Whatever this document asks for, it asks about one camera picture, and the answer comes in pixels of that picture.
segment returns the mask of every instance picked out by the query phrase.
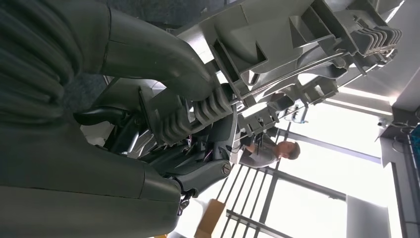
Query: screw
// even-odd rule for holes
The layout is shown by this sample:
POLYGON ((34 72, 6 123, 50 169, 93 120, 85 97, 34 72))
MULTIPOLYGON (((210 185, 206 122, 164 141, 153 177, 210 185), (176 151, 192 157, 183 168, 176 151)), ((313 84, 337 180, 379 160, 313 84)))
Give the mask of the screw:
POLYGON ((226 175, 230 173, 230 169, 231 169, 230 164, 224 164, 222 167, 222 173, 226 175))
POLYGON ((141 120, 139 118, 134 119, 134 124, 141 125, 141 120))

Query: ceiling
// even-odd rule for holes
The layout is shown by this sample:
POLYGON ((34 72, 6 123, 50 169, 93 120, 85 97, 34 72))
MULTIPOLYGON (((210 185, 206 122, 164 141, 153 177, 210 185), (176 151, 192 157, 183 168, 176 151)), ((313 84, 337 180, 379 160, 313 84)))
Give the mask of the ceiling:
POLYGON ((348 87, 398 97, 395 107, 414 111, 420 105, 420 1, 406 0, 388 25, 403 31, 395 59, 381 70, 371 71, 368 76, 355 80, 348 87))

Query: man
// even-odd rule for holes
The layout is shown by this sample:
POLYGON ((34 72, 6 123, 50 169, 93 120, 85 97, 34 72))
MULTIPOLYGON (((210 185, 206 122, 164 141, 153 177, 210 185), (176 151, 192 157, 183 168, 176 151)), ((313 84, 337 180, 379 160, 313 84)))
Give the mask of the man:
POLYGON ((269 136, 275 136, 274 131, 277 131, 277 128, 271 128, 261 136, 260 146, 249 138, 248 140, 241 140, 244 153, 239 163, 252 168, 262 168, 279 161, 280 158, 297 159, 301 152, 299 144, 290 141, 282 141, 275 144, 269 136))

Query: short hair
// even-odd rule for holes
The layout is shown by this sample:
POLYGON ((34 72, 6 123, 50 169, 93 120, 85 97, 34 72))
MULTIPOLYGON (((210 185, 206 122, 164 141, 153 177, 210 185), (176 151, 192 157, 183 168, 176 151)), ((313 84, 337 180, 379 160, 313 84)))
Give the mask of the short hair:
POLYGON ((301 147, 297 142, 295 142, 295 149, 293 149, 289 154, 289 160, 296 160, 301 154, 301 147))

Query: bright window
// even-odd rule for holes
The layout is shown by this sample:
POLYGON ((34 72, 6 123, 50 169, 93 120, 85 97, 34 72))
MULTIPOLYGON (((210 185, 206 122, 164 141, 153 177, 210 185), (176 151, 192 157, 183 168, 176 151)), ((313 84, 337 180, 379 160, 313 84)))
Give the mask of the bright window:
POLYGON ((385 206, 381 164, 298 141, 296 160, 282 160, 279 170, 353 197, 385 206))
POLYGON ((279 180, 265 224, 293 238, 345 238, 346 214, 345 202, 279 180))
POLYGON ((308 123, 292 123, 290 131, 312 139, 381 157, 379 118, 373 115, 328 104, 311 106, 305 118, 308 123))

